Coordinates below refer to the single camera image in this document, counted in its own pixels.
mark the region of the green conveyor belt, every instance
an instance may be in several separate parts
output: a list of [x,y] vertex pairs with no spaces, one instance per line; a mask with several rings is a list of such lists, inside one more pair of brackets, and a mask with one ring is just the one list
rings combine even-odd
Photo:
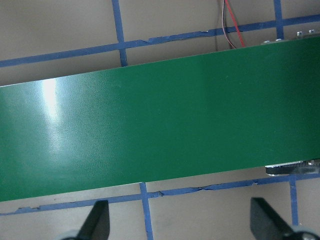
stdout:
[[0,201],[319,158],[319,43],[0,87]]

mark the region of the green belt surface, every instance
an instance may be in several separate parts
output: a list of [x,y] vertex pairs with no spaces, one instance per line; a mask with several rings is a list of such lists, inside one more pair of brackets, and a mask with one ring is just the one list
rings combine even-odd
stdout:
[[0,87],[0,201],[319,158],[319,45]]

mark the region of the floor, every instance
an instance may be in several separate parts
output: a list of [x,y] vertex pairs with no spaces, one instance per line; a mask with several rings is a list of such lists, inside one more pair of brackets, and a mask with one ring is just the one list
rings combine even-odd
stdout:
[[[320,31],[319,0],[229,2],[248,47]],[[218,0],[1,0],[0,21],[0,86],[230,49]],[[251,197],[320,233],[319,178],[260,167],[0,202],[0,240],[53,240],[106,198],[110,240],[253,240]]]

